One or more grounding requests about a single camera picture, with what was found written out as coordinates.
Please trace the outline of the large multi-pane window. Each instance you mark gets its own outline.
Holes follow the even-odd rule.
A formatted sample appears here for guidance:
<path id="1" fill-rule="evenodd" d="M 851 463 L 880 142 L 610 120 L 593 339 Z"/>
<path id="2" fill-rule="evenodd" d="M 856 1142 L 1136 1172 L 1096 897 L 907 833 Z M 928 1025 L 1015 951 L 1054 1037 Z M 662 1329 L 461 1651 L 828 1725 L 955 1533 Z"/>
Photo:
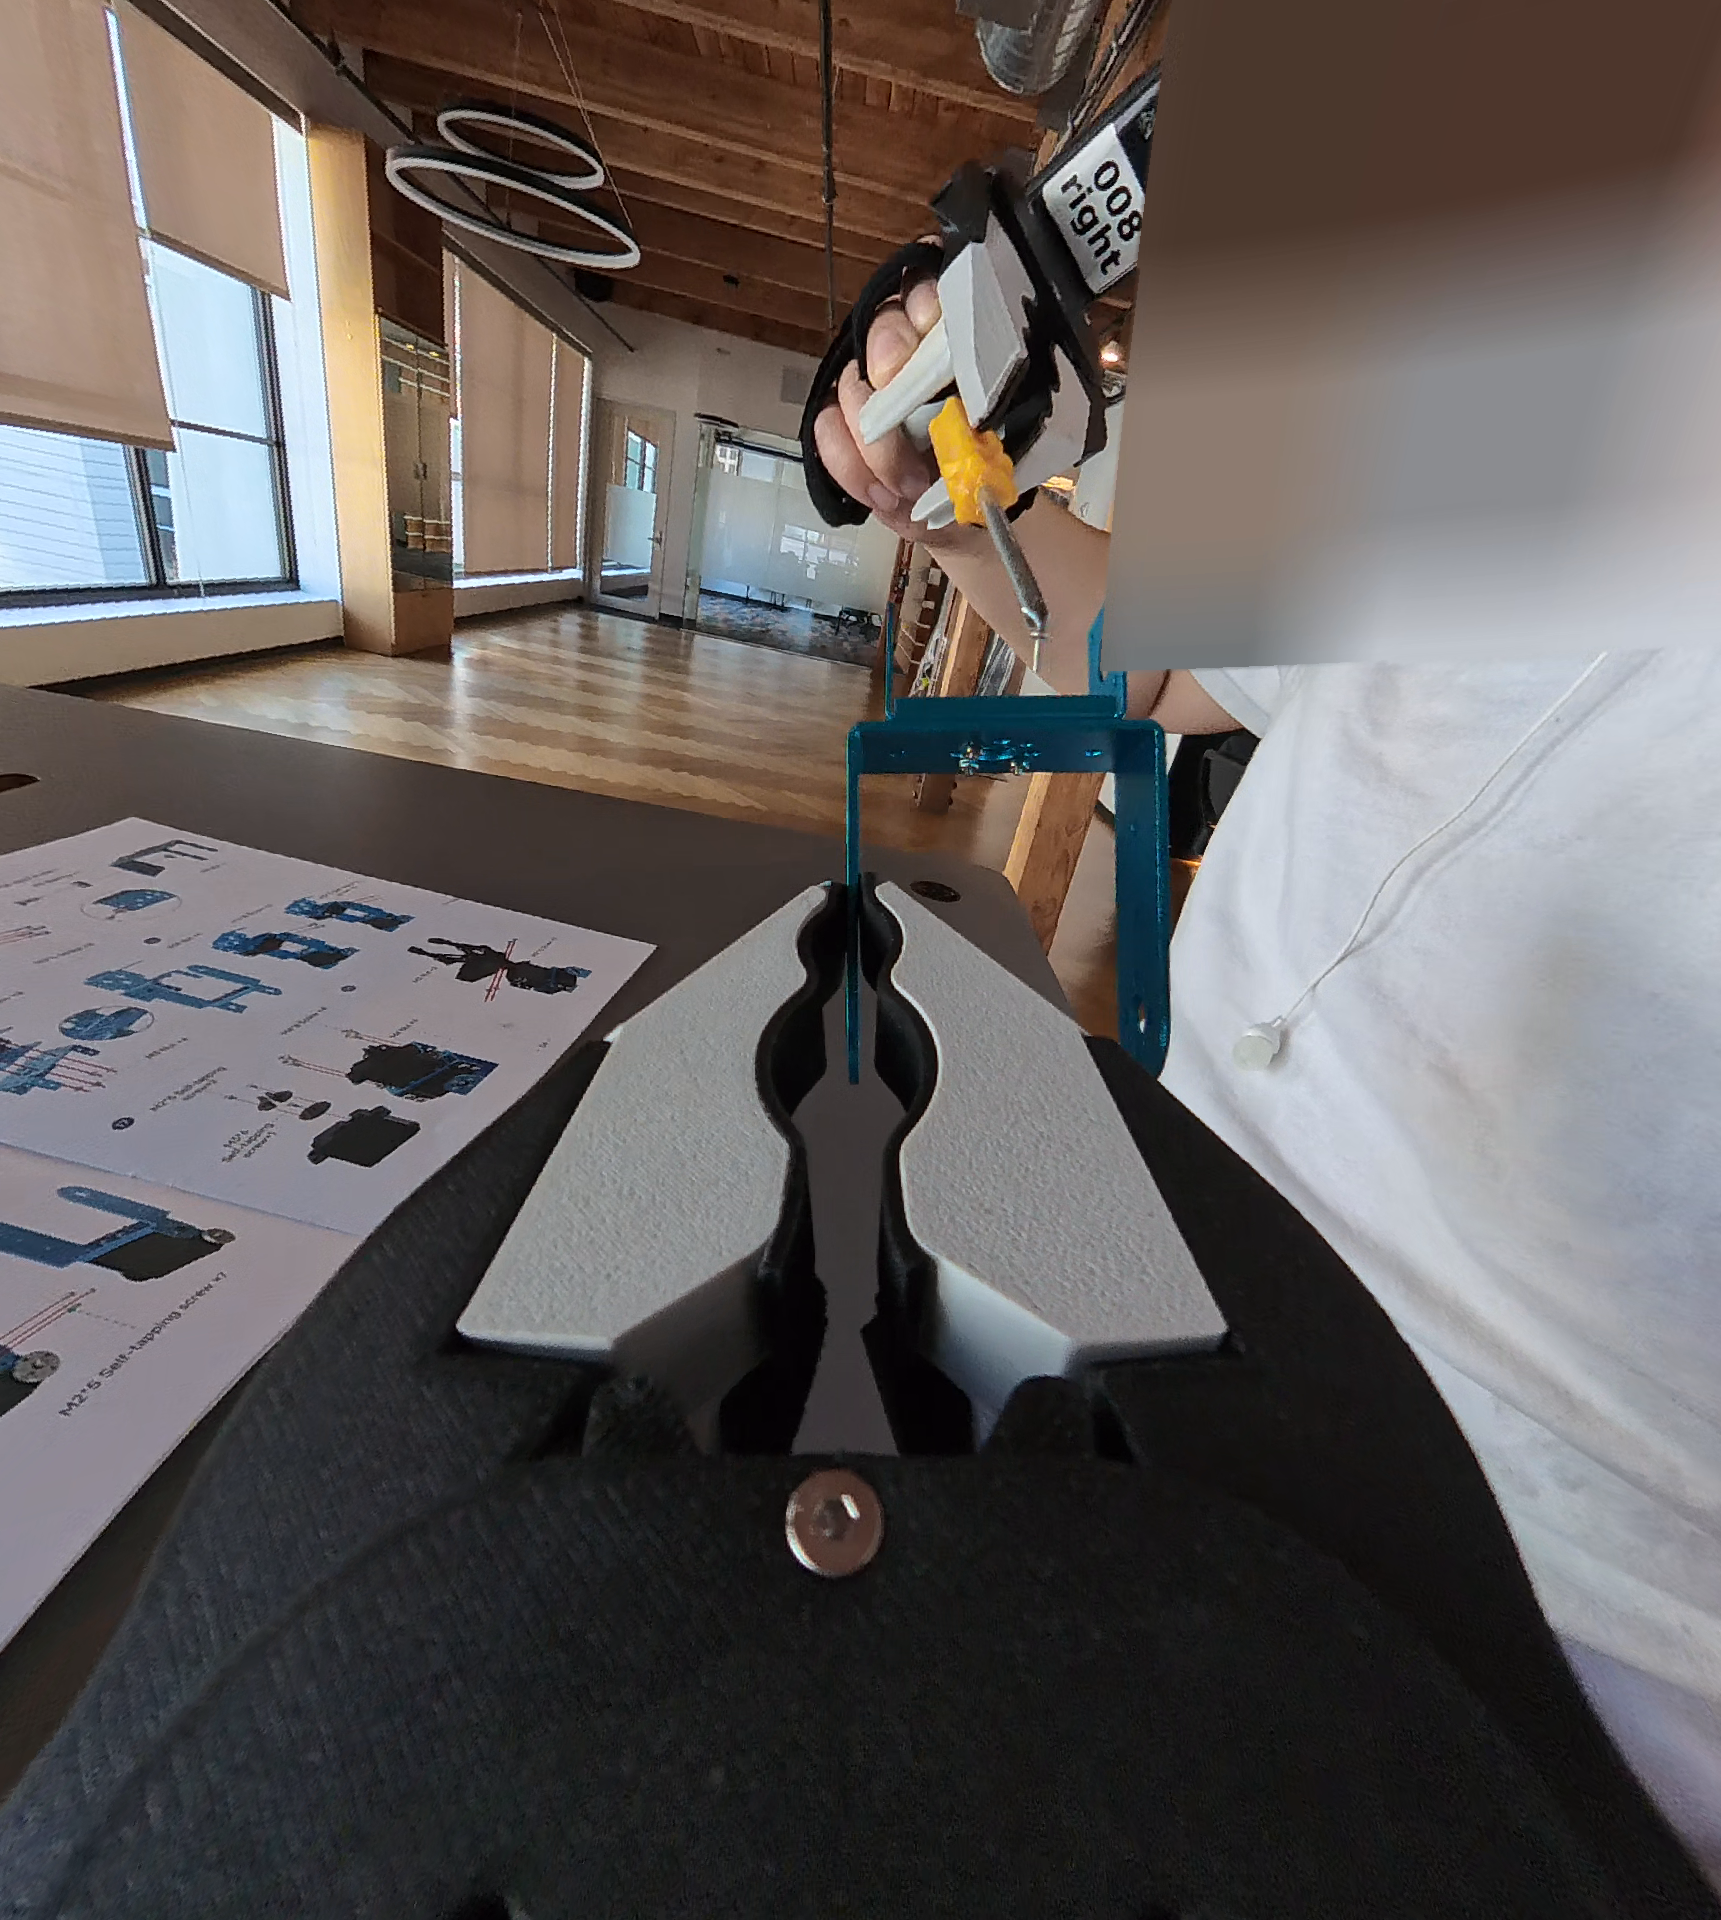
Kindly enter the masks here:
<path id="1" fill-rule="evenodd" d="M 171 448 L 0 424 L 0 596 L 295 578 L 277 339 L 285 301 L 146 245 Z"/>

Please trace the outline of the person's right forearm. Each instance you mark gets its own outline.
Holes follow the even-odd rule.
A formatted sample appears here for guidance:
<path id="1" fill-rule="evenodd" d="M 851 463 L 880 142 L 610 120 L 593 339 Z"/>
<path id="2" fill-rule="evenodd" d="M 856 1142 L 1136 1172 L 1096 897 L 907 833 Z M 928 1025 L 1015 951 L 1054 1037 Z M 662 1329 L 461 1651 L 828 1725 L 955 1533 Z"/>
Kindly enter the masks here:
<path id="1" fill-rule="evenodd" d="M 1036 672 L 1054 692 L 1085 697 L 1089 635 L 1107 598 L 1111 537 L 1043 500 L 1016 518 L 1015 534 L 1049 613 Z M 991 537 L 957 525 L 932 534 L 926 546 L 971 608 L 1018 658 L 1030 658 L 1032 643 Z M 1184 737 L 1227 734 L 1239 727 L 1186 671 L 1129 675 L 1126 715 L 1155 718 L 1166 732 Z"/>

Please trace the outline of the dark grey desk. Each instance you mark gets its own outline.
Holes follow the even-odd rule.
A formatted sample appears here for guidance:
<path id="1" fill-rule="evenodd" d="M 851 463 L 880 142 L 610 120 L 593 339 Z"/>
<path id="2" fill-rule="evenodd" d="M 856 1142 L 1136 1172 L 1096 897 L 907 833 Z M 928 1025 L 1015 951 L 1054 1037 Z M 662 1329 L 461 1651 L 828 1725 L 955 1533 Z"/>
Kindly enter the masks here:
<path id="1" fill-rule="evenodd" d="M 242 732 L 0 687 L 0 853 L 115 818 L 218 830 L 231 845 L 413 882 L 653 944 L 615 1015 L 631 1016 L 802 887 L 841 870 L 828 825 L 704 813 L 489 779 L 407 758 Z M 391 1360 L 434 1282 L 469 1290 L 585 1070 L 554 1069 L 511 1115 L 407 1200 L 245 1379 L 171 1452 L 0 1655 L 0 1813 L 48 1815 L 39 1761 L 95 1677 L 127 1655 L 152 1694 L 161 1655 L 138 1639 L 233 1627 L 233 1577 L 262 1555 L 273 1592 L 314 1587 L 391 1518 L 481 1476 L 460 1440 L 540 1440 L 525 1366 L 427 1337 Z"/>

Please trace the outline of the open instruction booklet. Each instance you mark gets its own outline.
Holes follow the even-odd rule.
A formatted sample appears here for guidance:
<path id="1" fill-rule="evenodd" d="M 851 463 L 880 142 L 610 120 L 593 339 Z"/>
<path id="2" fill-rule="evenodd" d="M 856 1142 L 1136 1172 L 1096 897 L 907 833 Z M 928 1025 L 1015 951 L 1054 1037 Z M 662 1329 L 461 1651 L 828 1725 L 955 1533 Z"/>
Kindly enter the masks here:
<path id="1" fill-rule="evenodd" d="M 0 854 L 0 1648 L 650 953 L 146 821 Z"/>

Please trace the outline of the metal ceiling duct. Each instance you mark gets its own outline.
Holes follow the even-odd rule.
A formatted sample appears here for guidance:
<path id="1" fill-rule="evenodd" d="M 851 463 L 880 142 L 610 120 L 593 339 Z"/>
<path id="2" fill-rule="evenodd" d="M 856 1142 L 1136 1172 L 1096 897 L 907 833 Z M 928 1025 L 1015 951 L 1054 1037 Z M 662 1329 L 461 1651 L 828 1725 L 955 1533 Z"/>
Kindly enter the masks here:
<path id="1" fill-rule="evenodd" d="M 1021 99 L 1058 87 L 1089 58 L 1109 3 L 959 3 L 975 21 L 979 55 L 991 80 Z"/>

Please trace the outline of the wooden support post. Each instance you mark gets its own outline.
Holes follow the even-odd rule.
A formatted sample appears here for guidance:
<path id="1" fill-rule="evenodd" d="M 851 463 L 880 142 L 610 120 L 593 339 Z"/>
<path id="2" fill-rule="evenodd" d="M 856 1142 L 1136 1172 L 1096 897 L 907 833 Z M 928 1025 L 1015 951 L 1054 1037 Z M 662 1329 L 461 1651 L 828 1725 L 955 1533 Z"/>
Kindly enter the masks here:
<path id="1" fill-rule="evenodd" d="M 1046 682 L 1016 665 L 1006 644 L 960 602 L 924 546 L 900 542 L 894 582 L 897 636 L 880 644 L 890 695 L 964 698 L 1049 692 Z M 1025 787 L 1004 875 L 1043 949 L 1053 947 L 1063 921 L 1101 785 L 1099 775 L 1034 775 Z"/>

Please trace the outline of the white wired earbud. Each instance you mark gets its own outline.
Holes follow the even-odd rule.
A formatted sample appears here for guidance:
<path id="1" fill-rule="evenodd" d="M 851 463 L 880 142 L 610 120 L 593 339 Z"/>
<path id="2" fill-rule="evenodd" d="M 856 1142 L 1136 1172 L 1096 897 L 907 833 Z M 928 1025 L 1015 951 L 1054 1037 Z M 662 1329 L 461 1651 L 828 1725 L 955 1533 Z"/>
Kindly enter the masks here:
<path id="1" fill-rule="evenodd" d="M 1407 865 L 1415 861 L 1431 845 L 1453 834 L 1460 826 L 1460 822 L 1475 811 L 1475 806 L 1478 806 L 1478 803 L 1493 791 L 1500 775 L 1526 750 L 1526 747 L 1541 732 L 1545 732 L 1545 728 L 1552 723 L 1552 718 L 1558 716 L 1563 709 L 1567 709 L 1567 705 L 1578 695 L 1578 690 L 1593 680 L 1593 676 L 1598 672 L 1605 660 L 1607 660 L 1607 652 L 1597 654 L 1588 662 L 1588 667 L 1583 671 L 1583 675 L 1574 682 L 1571 682 L 1563 690 L 1563 695 L 1537 716 L 1532 727 L 1526 732 L 1518 734 L 1518 739 L 1511 745 L 1508 753 L 1500 756 L 1497 764 L 1489 770 L 1489 775 L 1480 781 L 1480 785 L 1473 789 L 1467 803 L 1460 804 L 1453 814 L 1449 814 L 1435 829 L 1424 833 L 1420 841 L 1412 842 L 1404 853 L 1400 853 L 1400 859 L 1379 879 L 1370 898 L 1363 905 L 1361 915 L 1354 921 L 1353 931 L 1345 941 L 1345 944 L 1338 949 L 1338 953 L 1335 953 L 1333 958 L 1313 979 L 1306 981 L 1302 991 L 1283 1012 L 1278 1012 L 1270 1020 L 1257 1020 L 1248 1025 L 1241 1032 L 1241 1037 L 1232 1043 L 1230 1058 L 1239 1069 L 1243 1070 L 1270 1069 L 1270 1064 L 1278 1058 L 1284 1046 L 1293 1020 L 1302 1012 L 1302 1008 L 1311 1003 L 1311 998 L 1327 983 L 1327 979 L 1338 973 L 1340 967 L 1345 967 L 1347 961 L 1353 958 L 1353 953 L 1361 949 L 1366 936 L 1368 924 L 1373 922 L 1382 897 L 1389 893 L 1395 879 L 1400 877 L 1403 868 L 1407 868 Z"/>

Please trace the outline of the person's white shirt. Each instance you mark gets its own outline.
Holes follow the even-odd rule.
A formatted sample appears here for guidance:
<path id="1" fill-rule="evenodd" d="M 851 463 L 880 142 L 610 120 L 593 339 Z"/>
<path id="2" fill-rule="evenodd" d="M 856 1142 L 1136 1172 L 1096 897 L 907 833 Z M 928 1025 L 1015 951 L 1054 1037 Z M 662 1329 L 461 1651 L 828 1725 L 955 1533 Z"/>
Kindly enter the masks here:
<path id="1" fill-rule="evenodd" d="M 1721 1890 L 1721 650 L 1198 668 L 1258 748 L 1170 947 L 1164 1082 L 1340 1252 Z"/>

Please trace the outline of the yellow-handled screwdriver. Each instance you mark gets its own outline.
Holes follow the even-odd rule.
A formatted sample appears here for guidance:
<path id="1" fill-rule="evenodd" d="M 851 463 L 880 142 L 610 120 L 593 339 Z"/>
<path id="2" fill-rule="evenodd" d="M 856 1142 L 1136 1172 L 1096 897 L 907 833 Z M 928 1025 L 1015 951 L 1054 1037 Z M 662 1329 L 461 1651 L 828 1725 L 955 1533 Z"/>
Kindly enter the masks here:
<path id="1" fill-rule="evenodd" d="M 982 529 L 1016 595 L 1026 633 L 1049 629 L 1046 601 L 1032 569 L 1016 542 L 1011 508 L 1016 504 L 1016 476 L 1001 438 L 975 429 L 963 399 L 943 403 L 930 422 L 928 441 L 939 465 L 939 488 L 959 525 Z"/>

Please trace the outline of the wooden wall pillar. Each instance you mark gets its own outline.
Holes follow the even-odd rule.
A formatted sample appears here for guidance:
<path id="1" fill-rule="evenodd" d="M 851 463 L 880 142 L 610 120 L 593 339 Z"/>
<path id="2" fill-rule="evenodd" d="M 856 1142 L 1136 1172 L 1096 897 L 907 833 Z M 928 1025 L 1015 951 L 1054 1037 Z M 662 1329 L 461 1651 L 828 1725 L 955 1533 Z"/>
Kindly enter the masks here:
<path id="1" fill-rule="evenodd" d="M 454 626 L 443 267 L 359 132 L 305 131 L 343 640 L 441 654 Z"/>

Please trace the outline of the blue metal bracket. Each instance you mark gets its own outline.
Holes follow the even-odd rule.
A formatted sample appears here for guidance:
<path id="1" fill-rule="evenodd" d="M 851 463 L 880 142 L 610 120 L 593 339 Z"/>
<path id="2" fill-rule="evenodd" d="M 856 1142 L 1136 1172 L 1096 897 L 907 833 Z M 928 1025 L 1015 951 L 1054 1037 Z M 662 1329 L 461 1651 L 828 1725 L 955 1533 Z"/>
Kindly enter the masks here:
<path id="1" fill-rule="evenodd" d="M 1166 763 L 1160 727 L 1126 716 L 1126 679 L 1102 671 L 1102 626 L 1089 633 L 1089 690 L 1077 697 L 924 697 L 860 723 L 846 742 L 848 1078 L 863 1069 L 863 779 L 992 772 L 1111 775 L 1115 822 L 1119 1043 L 1149 1074 L 1164 1064 L 1168 1023 Z"/>

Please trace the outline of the frosted glass partition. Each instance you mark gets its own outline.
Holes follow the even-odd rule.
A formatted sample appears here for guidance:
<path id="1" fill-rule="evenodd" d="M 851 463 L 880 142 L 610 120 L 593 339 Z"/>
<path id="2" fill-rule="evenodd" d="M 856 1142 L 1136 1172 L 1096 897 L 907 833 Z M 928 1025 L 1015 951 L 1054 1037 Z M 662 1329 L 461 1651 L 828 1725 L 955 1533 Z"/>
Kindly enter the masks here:
<path id="1" fill-rule="evenodd" d="M 899 550 L 872 520 L 830 526 L 811 508 L 798 446 L 711 431 L 691 510 L 689 569 L 702 592 L 814 616 L 885 613 Z"/>

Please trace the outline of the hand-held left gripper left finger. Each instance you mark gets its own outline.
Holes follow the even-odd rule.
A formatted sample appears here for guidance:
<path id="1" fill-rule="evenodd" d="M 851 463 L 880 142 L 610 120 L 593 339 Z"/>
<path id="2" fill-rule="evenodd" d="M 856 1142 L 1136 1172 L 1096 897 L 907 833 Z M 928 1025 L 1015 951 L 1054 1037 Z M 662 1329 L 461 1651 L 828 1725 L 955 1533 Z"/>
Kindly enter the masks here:
<path id="1" fill-rule="evenodd" d="M 844 891 L 810 884 L 611 1034 L 466 1341 L 642 1377 L 684 1416 L 806 1341 L 824 1296 L 793 1115 L 844 949 Z"/>

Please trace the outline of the glass door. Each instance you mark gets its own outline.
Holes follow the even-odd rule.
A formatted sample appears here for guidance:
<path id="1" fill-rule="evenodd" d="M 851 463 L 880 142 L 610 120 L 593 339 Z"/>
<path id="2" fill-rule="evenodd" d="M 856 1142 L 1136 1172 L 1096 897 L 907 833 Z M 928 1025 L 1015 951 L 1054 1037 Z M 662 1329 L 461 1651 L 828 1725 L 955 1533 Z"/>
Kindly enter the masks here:
<path id="1" fill-rule="evenodd" d="M 673 416 L 599 397 L 587 468 L 587 596 L 656 622 L 669 500 Z"/>

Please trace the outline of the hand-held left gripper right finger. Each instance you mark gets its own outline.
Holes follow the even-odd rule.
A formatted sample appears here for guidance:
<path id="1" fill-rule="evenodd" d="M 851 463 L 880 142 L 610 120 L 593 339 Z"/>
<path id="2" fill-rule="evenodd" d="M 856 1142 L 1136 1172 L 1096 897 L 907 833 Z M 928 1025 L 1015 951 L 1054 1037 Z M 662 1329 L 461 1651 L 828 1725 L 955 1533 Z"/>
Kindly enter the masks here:
<path id="1" fill-rule="evenodd" d="M 936 1276 L 922 1355 L 994 1413 L 1026 1379 L 1216 1349 L 1227 1323 L 1077 1023 L 899 884 L 879 898 L 900 949 L 877 995 L 936 1051 L 899 1161 Z"/>

